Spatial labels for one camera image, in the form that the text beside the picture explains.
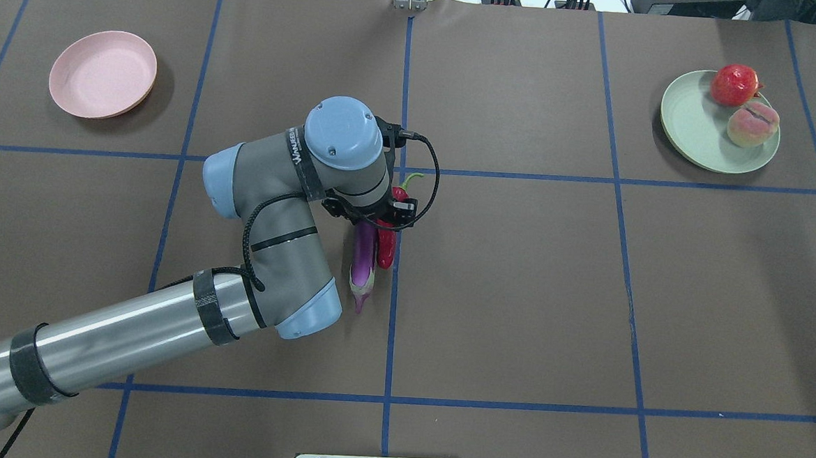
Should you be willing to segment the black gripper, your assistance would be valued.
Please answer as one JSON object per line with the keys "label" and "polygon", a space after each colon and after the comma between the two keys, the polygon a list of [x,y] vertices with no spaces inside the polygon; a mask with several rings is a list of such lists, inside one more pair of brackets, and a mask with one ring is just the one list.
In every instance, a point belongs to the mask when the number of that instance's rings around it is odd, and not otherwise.
{"label": "black gripper", "polygon": [[327,190],[322,206],[333,217],[344,217],[352,224],[366,222],[376,224],[378,220],[390,225],[393,229],[404,229],[414,226],[418,220],[418,200],[407,198],[399,201],[393,193],[385,193],[372,205],[355,206],[345,195],[336,190]]}

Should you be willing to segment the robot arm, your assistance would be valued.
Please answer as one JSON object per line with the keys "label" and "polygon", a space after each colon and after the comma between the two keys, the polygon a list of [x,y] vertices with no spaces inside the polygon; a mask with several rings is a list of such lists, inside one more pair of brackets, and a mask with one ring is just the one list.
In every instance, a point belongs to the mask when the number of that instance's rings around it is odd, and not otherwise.
{"label": "robot arm", "polygon": [[326,98],[303,124],[209,155],[202,180],[222,217],[243,224],[241,262],[208,268],[142,297],[0,340],[0,430],[38,407],[211,346],[274,328],[283,339],[339,320],[341,298],[310,206],[386,230],[425,210],[392,193],[397,149],[422,134],[360,100]]}

